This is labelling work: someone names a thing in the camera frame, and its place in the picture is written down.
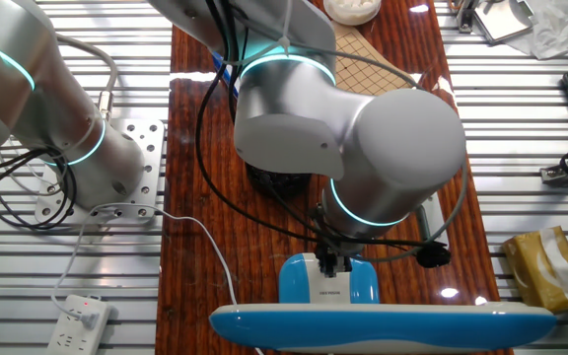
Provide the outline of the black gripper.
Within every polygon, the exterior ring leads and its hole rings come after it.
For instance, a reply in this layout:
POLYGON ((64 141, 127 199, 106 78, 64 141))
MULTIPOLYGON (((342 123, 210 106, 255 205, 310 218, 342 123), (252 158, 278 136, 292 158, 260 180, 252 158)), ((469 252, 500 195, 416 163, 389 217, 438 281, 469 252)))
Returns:
POLYGON ((361 254, 361 246, 350 242, 316 237, 315 244, 314 255, 319 257, 319 270, 324 276, 335 276, 336 266, 338 273, 351 272, 350 257, 361 254))

